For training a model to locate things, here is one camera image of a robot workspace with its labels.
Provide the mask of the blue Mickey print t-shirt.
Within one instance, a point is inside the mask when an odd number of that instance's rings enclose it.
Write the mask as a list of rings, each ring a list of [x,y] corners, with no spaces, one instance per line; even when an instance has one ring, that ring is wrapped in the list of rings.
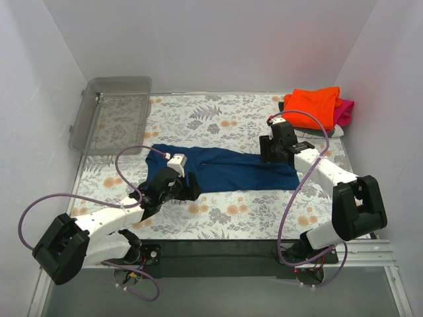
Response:
[[[239,153],[217,147],[176,147],[155,144],[145,162],[147,179],[167,165],[160,153],[184,154],[186,172],[193,172],[203,193],[250,190],[294,190],[299,185],[297,171],[284,163],[262,163],[260,155]]]

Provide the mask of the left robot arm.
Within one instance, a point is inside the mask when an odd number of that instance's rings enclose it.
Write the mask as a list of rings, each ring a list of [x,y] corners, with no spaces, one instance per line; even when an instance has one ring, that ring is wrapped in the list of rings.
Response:
[[[181,176],[164,167],[116,207],[77,217],[57,216],[32,255],[56,285],[72,280],[82,268],[106,260],[134,264],[140,258],[142,242],[128,226],[152,217],[168,201],[195,201],[201,192],[193,172]]]

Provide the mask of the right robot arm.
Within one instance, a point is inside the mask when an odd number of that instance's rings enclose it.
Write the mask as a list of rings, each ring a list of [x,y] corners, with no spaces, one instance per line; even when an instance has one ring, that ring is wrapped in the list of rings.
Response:
[[[331,219],[301,233],[299,240],[282,250],[293,260],[314,262],[327,248],[370,234],[387,226],[379,184],[373,176],[357,176],[324,158],[314,146],[300,142],[293,126],[283,118],[267,121],[271,134],[260,141],[262,162],[286,163],[318,183],[332,200]]]

